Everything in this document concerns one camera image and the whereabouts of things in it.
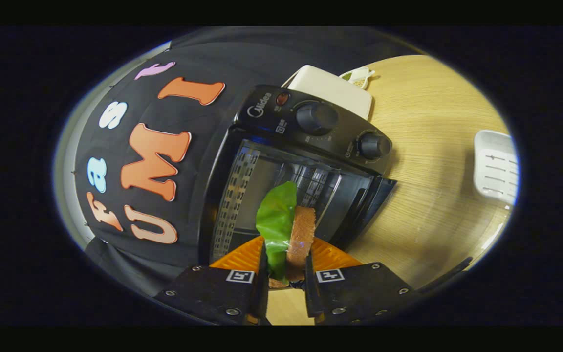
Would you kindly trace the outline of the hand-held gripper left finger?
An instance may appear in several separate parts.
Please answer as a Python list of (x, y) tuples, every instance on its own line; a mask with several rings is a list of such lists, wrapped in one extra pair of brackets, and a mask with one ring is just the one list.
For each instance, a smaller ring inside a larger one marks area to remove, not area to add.
[(154, 299), (195, 323), (268, 326), (268, 290), (264, 238), (257, 236), (210, 266), (183, 270)]

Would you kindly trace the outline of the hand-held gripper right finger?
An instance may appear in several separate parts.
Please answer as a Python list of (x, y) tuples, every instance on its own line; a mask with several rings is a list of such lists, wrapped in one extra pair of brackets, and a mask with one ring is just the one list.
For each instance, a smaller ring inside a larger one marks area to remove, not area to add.
[(374, 325), (421, 298), (386, 265), (360, 263), (319, 238), (306, 258), (304, 278), (307, 314), (316, 325)]

